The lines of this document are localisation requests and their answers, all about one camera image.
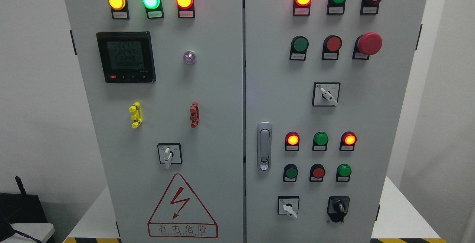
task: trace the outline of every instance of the electrical control cabinet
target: electrical control cabinet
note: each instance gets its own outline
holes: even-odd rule
[[[248,243],[370,241],[425,1],[246,0]]]
[[[122,242],[242,242],[242,0],[66,7]]]
[[[122,242],[369,241],[426,0],[65,1]]]

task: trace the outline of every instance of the yellow and black hazard stripe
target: yellow and black hazard stripe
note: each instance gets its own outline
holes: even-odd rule
[[[122,243],[120,238],[69,237],[64,243]],[[371,238],[370,243],[446,243],[442,238]]]
[[[64,243],[122,243],[120,238],[68,237]]]
[[[371,238],[370,243],[446,243],[442,238]]]

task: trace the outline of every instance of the white switch handle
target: white switch handle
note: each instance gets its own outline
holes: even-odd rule
[[[322,94],[323,94],[325,99],[327,99],[334,106],[338,106],[338,102],[336,101],[335,97],[330,94],[329,91],[327,91],[323,88],[320,88],[320,91],[322,91]]]
[[[173,152],[170,151],[170,148],[167,147],[165,150],[165,168],[169,169],[171,165],[171,159],[173,158]]]
[[[292,206],[287,206],[285,204],[282,205],[284,207],[285,213],[294,219],[297,219],[297,213],[295,213],[294,209],[292,209]]]

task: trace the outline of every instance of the warning triangle sign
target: warning triangle sign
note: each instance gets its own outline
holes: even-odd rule
[[[217,238],[217,223],[181,174],[175,174],[148,222],[151,237]]]

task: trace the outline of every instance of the lightning bolt symbol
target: lightning bolt symbol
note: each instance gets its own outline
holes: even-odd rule
[[[181,211],[181,209],[183,209],[183,207],[185,207],[185,205],[188,203],[188,201],[190,200],[190,198],[186,198],[186,199],[181,199],[181,200],[177,200],[175,201],[175,199],[181,194],[181,192],[183,191],[183,187],[180,187],[177,191],[177,193],[175,194],[175,196],[173,197],[173,199],[171,200],[170,202],[170,205],[172,204],[176,204],[176,203],[180,203],[180,202],[185,202],[183,203],[183,205],[181,206],[181,208],[176,212],[176,214],[173,214],[173,219],[177,218],[178,217],[178,213]]]

